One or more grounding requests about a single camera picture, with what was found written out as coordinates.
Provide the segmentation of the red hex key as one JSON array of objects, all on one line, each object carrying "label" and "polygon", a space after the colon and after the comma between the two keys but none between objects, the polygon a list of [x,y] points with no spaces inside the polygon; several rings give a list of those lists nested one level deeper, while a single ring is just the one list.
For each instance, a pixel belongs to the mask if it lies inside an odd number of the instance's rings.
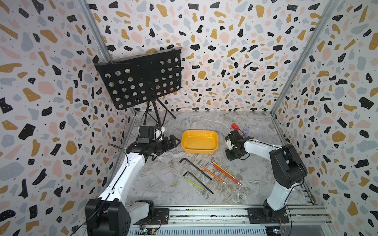
[{"label": "red hex key", "polygon": [[221,171],[229,179],[231,179],[232,181],[234,181],[236,184],[241,185],[241,183],[234,176],[232,176],[230,173],[228,173],[225,169],[223,169],[217,163],[215,163],[215,162],[209,162],[209,163],[206,164],[206,167],[209,166],[209,165],[213,165],[216,169],[218,169],[219,171]]}]

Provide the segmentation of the orange hex key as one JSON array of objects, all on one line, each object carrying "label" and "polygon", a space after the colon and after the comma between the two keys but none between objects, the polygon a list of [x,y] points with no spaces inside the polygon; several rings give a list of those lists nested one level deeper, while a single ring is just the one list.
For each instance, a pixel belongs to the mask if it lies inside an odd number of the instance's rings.
[{"label": "orange hex key", "polygon": [[210,175],[212,175],[215,179],[217,179],[218,181],[220,181],[222,184],[224,185],[227,185],[225,181],[223,181],[221,178],[219,178],[217,175],[215,175],[213,172],[211,172],[210,170],[208,170],[205,166],[201,165],[199,163],[199,166],[205,170],[207,173],[209,173]]}]

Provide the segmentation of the long black hex key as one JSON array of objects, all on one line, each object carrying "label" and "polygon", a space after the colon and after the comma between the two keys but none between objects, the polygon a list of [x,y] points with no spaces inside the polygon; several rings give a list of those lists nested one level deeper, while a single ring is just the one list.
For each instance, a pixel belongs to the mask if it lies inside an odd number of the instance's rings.
[{"label": "long black hex key", "polygon": [[212,180],[211,177],[209,177],[206,173],[204,173],[201,169],[199,169],[195,164],[193,164],[191,161],[189,161],[187,158],[182,158],[179,163],[182,163],[183,161],[188,162],[190,165],[192,165],[196,170],[198,170],[201,174],[203,174],[207,179]]}]

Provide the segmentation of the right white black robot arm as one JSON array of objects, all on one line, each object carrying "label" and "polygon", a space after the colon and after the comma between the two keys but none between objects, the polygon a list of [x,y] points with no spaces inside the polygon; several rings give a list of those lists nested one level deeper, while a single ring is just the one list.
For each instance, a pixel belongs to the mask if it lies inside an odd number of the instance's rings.
[{"label": "right white black robot arm", "polygon": [[245,155],[258,155],[270,161],[275,179],[273,190],[264,201],[262,217],[267,222],[284,218],[287,200],[297,186],[304,183],[308,175],[306,167],[293,145],[267,144],[252,137],[242,137],[231,131],[225,137],[228,160],[244,160]]}]

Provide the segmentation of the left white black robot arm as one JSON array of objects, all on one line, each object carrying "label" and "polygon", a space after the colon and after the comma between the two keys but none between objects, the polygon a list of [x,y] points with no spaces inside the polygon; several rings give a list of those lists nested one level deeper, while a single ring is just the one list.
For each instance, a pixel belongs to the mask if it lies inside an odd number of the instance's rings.
[{"label": "left white black robot arm", "polygon": [[153,201],[138,200],[127,206],[127,196],[148,158],[174,149],[180,142],[174,135],[156,141],[137,138],[126,149],[124,162],[109,186],[85,206],[85,224],[89,236],[126,236],[132,225],[154,221]]}]

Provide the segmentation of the yellow plastic storage box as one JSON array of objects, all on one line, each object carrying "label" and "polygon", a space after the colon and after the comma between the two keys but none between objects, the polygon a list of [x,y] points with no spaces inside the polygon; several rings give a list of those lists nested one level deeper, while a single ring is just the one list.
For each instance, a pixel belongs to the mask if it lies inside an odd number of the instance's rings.
[{"label": "yellow plastic storage box", "polygon": [[214,154],[219,147],[219,138],[210,130],[186,130],[181,145],[186,153]]}]

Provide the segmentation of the yellow hex key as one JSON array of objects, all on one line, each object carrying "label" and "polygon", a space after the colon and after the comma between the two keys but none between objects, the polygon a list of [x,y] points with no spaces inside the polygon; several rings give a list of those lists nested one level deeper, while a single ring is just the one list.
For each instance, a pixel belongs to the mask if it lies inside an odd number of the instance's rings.
[{"label": "yellow hex key", "polygon": [[222,168],[220,165],[218,165],[215,161],[214,161],[214,158],[211,159],[211,162],[216,165],[219,169],[221,169],[223,172],[226,173],[227,176],[233,178],[233,179],[236,179],[233,175],[231,175],[229,172],[227,172],[224,168]]}]

